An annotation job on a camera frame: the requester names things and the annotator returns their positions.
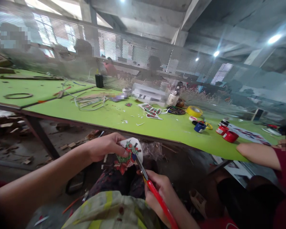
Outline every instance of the perforated metal mesh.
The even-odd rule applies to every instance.
[[[7,23],[27,40],[4,40]],[[9,1],[0,1],[0,51],[19,68],[89,82],[101,73],[104,85],[118,90],[137,82],[170,92],[182,81],[186,105],[235,115],[261,108],[269,119],[286,119],[286,75]]]

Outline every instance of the glue bottle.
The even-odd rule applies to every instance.
[[[177,101],[178,101],[179,96],[180,96],[180,88],[182,87],[182,85],[183,85],[183,83],[180,81],[177,84],[176,89],[174,91],[171,91],[171,93],[168,96],[167,102],[166,102],[168,106],[171,106],[171,107],[176,106]]]

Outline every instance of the patterned pants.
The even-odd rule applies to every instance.
[[[120,191],[123,196],[145,199],[143,177],[136,170],[133,165],[122,175],[119,170],[106,169],[89,191],[89,197],[103,191]]]

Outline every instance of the green table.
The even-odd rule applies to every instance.
[[[16,69],[15,71],[17,72],[16,74],[0,74],[0,76],[1,75],[46,76],[45,74],[42,73],[36,73],[27,70]],[[55,96],[53,96],[53,94],[62,90],[62,84],[64,82],[65,81],[63,80],[0,79],[0,104],[19,109],[22,107],[36,104],[38,103],[38,101],[46,101],[54,99]],[[71,85],[71,88],[67,90],[69,93],[82,91],[84,89],[91,88],[92,86],[94,86],[93,84],[90,83],[83,83],[75,80],[68,81],[66,85],[68,84]],[[29,93],[33,94],[33,96],[24,99],[6,99],[3,97],[4,95],[14,94],[14,93]]]
[[[98,88],[88,89],[83,95],[96,94]],[[213,130],[205,130],[202,134],[194,131],[194,125],[188,119],[189,115],[161,114],[163,120],[147,118],[134,99],[128,101],[112,102],[107,101],[106,106],[96,111],[80,111],[75,104],[70,101],[71,96],[62,99],[50,100],[45,103],[33,105],[23,109],[23,112],[29,116],[43,117],[46,119],[55,118],[78,121],[90,124],[100,128],[110,129],[110,131],[122,131],[123,133],[135,134],[137,137],[152,137],[155,141],[181,142],[187,146],[198,148],[207,153],[220,156],[228,160],[247,161],[237,150],[236,146],[242,142],[249,142],[238,138],[235,143],[229,143],[223,137],[216,133],[218,123],[225,115],[204,112],[204,116],[212,126]],[[125,106],[127,102],[132,103],[131,107]],[[232,118],[231,124],[245,128],[252,132],[257,132],[266,138],[270,143],[276,144],[276,140],[269,134],[261,130],[260,125],[254,125],[250,121],[239,121],[238,118]]]

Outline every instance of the concrete ceiling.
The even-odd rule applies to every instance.
[[[220,51],[229,61],[286,74],[286,0],[39,1],[78,19],[79,9],[83,14],[88,8],[98,14],[98,24],[210,55]],[[72,12],[63,2],[77,7]],[[276,34],[282,37],[267,44]]]

